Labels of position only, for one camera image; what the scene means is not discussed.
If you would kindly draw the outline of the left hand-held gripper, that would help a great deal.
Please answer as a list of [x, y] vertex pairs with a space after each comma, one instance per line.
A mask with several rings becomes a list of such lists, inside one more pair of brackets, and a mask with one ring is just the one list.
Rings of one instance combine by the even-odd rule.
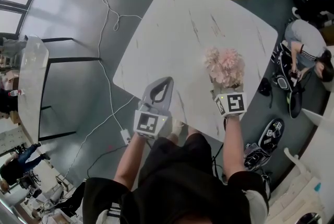
[[146, 139], [157, 139], [167, 120], [171, 117], [174, 80], [163, 77], [149, 84], [138, 103], [134, 116], [134, 132]]

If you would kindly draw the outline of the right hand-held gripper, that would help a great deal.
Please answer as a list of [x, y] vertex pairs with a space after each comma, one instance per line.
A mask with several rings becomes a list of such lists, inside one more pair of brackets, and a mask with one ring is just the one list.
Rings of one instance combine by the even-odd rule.
[[210, 91], [221, 117], [243, 114], [247, 111], [246, 93], [239, 88], [214, 88]]

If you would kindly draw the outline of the pink flowers bouquet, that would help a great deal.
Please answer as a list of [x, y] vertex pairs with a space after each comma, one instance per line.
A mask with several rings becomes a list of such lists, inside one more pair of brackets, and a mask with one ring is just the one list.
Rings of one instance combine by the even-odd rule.
[[243, 84], [245, 63], [236, 49], [206, 49], [204, 64], [211, 81], [219, 88], [236, 89]]

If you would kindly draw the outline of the person's left forearm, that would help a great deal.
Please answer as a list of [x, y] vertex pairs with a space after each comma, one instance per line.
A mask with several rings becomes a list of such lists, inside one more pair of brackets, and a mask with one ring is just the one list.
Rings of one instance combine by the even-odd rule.
[[118, 164], [114, 181], [124, 185], [129, 190], [134, 186], [146, 141], [144, 137], [134, 133]]

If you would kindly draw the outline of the person's right forearm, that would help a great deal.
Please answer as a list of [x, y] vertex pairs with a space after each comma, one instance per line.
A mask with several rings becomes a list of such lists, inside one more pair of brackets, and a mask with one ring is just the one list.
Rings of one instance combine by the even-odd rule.
[[232, 175], [245, 171], [244, 142], [239, 116], [231, 116], [226, 120], [223, 144], [223, 170], [227, 182], [229, 182]]

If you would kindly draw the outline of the black cloth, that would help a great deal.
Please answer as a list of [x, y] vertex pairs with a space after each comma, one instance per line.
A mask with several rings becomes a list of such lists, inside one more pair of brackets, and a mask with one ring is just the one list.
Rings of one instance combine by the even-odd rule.
[[271, 83], [270, 83], [270, 81], [268, 80], [268, 78], [263, 77], [263, 78], [261, 79], [261, 82], [260, 82], [260, 84], [259, 84], [259, 87], [258, 87], [257, 91], [258, 91], [261, 95], [263, 95], [263, 96], [265, 96], [265, 97], [269, 97], [269, 96], [271, 96], [271, 94], [272, 94], [272, 86], [271, 86]]

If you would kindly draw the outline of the person's left shoe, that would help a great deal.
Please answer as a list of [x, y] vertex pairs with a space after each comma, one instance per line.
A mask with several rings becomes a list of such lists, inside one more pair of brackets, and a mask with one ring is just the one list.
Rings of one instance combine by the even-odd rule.
[[172, 131], [170, 135], [167, 136], [167, 139], [169, 139], [174, 144], [178, 144], [178, 139], [181, 134], [183, 126], [184, 126], [183, 122], [174, 119], [172, 122]]

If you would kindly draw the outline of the black open equipment case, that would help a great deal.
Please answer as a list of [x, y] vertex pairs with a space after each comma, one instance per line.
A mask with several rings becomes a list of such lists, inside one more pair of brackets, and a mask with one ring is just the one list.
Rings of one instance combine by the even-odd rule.
[[274, 118], [271, 120], [264, 129], [258, 141], [258, 146], [271, 154], [277, 148], [278, 143], [282, 138], [284, 128], [285, 124], [283, 119]]

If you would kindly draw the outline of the white power strip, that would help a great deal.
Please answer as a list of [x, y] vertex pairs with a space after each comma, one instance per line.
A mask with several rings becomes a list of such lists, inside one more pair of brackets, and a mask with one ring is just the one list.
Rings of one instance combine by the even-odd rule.
[[121, 136], [123, 138], [123, 141], [124, 141], [125, 145], [129, 145], [129, 143], [131, 141], [131, 135], [130, 135], [128, 129], [121, 130]]

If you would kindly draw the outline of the grey backpack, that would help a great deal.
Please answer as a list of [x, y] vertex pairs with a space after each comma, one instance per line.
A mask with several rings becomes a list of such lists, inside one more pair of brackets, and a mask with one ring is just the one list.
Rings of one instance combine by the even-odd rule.
[[256, 143], [247, 144], [244, 150], [244, 166], [247, 171], [256, 171], [268, 163], [271, 154]]

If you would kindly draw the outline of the black oval case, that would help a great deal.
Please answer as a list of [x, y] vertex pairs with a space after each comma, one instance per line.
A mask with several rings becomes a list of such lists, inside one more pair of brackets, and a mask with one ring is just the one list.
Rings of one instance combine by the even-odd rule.
[[292, 119], [299, 116], [302, 109], [302, 93], [289, 92], [287, 94], [288, 112]]

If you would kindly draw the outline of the white marble table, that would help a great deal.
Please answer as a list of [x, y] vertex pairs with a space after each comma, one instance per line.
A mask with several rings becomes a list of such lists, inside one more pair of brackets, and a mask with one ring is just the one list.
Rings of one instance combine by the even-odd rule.
[[223, 118], [204, 66], [208, 48], [236, 49], [245, 62], [243, 89], [251, 102], [269, 64], [277, 31], [231, 0], [153, 0], [113, 77], [137, 98], [159, 78], [174, 80], [172, 116], [223, 141]]

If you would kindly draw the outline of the black and white bag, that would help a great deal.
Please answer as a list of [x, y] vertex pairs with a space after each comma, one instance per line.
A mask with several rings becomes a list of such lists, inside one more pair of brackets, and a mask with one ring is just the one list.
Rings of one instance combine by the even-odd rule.
[[296, 69], [294, 72], [292, 69], [292, 57], [291, 51], [285, 46], [285, 41], [282, 41], [276, 46], [272, 53], [271, 61], [274, 64], [275, 72], [272, 75], [272, 82], [280, 89], [292, 92], [303, 93], [305, 86], [308, 83], [309, 78], [302, 85], [303, 75], [302, 72]]

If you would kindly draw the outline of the person's black shirt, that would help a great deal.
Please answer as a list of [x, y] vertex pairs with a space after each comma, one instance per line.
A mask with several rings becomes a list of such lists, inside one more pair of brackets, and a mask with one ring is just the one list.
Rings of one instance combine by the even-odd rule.
[[153, 145], [131, 191], [104, 178], [86, 181], [83, 224], [176, 224], [204, 217], [211, 224], [265, 224], [269, 205], [261, 176], [239, 171], [222, 183], [213, 175], [211, 148], [195, 134], [182, 147], [166, 138]]

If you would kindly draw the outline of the white shelf cabinet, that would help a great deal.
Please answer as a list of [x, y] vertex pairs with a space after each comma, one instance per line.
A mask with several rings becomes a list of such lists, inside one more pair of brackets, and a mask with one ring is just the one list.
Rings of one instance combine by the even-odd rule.
[[305, 110], [317, 130], [292, 171], [271, 194], [266, 224], [297, 224], [308, 213], [320, 216], [321, 224], [334, 224], [334, 109], [323, 116]]

